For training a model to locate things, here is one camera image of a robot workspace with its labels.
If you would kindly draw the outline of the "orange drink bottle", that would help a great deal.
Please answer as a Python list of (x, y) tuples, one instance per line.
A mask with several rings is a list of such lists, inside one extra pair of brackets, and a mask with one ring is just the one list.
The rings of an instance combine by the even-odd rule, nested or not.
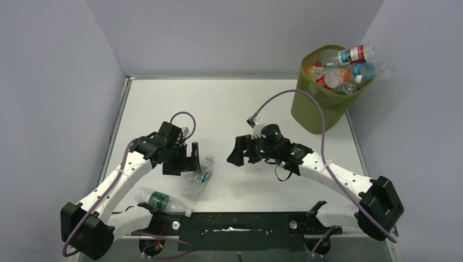
[(346, 69), (346, 68), (328, 68), (328, 67), (319, 67), (316, 65), (306, 65), (306, 66), (303, 66), (302, 69), (308, 76), (310, 76), (313, 79), (318, 79), (327, 72), (340, 71), (342, 73), (345, 73), (345, 81), (350, 81), (355, 84), (360, 84), (364, 80), (362, 75), (354, 75), (353, 72), (351, 72), (349, 69)]

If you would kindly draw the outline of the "clear bottle red label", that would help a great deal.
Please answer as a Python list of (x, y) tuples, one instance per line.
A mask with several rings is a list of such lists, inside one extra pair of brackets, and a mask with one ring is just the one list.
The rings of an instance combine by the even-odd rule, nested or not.
[(316, 65), (320, 67), (341, 68), (351, 64), (367, 62), (375, 55), (375, 44), (364, 43), (358, 46), (350, 47), (340, 51), (329, 53)]
[(317, 78), (315, 82), (322, 88), (330, 91), (347, 82), (350, 75), (351, 71), (349, 69), (333, 69)]

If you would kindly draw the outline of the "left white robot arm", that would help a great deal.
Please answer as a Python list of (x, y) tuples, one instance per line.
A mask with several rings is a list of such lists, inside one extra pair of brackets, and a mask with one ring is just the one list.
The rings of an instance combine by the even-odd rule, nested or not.
[(118, 239), (150, 226), (155, 208), (144, 204), (115, 214), (114, 210), (135, 184), (156, 166), (163, 175), (179, 176), (200, 170), (199, 145), (187, 154), (183, 129), (163, 122), (158, 131), (132, 139), (120, 164), (92, 192), (60, 211), (62, 254), (83, 253), (92, 260), (103, 257)]

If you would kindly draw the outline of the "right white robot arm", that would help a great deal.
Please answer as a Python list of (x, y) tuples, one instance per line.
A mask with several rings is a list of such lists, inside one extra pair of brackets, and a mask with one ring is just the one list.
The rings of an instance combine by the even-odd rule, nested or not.
[(261, 160), (274, 160), (291, 174), (314, 180), (352, 201), (352, 205), (343, 207), (325, 200), (318, 202), (307, 218), (312, 232), (321, 233), (333, 226), (354, 227), (378, 241), (393, 239), (390, 232), (404, 207), (390, 179), (370, 178), (324, 161), (311, 148), (285, 138), (276, 124), (260, 124), (253, 134), (236, 137), (227, 158), (235, 166)]

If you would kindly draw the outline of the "clear bottle dark green label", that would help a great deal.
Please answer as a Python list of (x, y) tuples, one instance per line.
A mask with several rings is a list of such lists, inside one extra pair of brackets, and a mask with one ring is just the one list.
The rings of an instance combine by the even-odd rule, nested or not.
[(134, 199), (137, 203), (148, 203), (169, 215), (185, 215), (186, 217), (190, 217), (193, 213), (193, 209), (181, 200), (149, 187), (140, 187), (135, 193)]

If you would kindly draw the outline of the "clear bottle blue label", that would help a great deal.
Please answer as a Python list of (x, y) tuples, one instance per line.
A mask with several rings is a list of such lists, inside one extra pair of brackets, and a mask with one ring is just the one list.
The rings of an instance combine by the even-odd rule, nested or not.
[(353, 68), (353, 75), (359, 80), (388, 80), (394, 74), (393, 66), (388, 62), (361, 62)]

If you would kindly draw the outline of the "crushed clear bottle white cap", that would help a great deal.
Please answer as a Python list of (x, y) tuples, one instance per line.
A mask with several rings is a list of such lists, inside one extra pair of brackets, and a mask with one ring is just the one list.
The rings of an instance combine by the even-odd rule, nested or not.
[(207, 155), (200, 161), (200, 171), (192, 172), (182, 190), (182, 195), (189, 201), (197, 201), (202, 195), (209, 179), (212, 177), (214, 156)]

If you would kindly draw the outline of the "clear bottle red label top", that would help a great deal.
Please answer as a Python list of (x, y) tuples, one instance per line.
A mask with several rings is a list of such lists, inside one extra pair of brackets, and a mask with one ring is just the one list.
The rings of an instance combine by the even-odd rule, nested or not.
[(315, 82), (322, 88), (330, 91), (347, 82), (350, 75), (351, 71), (349, 69), (333, 69), (317, 78)]

